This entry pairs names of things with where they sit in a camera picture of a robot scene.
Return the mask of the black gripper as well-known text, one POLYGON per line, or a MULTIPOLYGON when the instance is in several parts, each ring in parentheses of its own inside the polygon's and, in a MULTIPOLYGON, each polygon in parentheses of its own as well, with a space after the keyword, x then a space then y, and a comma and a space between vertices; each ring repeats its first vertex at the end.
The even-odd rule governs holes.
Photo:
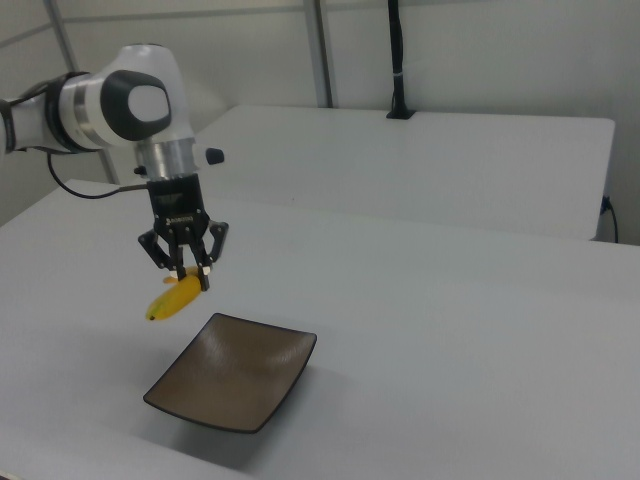
POLYGON ((138 237, 138 242, 159 269, 167 269, 178 281, 186 276, 182 245, 189 245, 197 266, 201 291, 210 288, 208 275, 220 258, 229 224, 210 221, 205 211, 197 174, 149 181, 147 190, 154 215, 153 229, 138 237), (209 233, 213 243, 206 248, 204 237, 209 233), (169 252, 160 245, 163 239, 169 252))

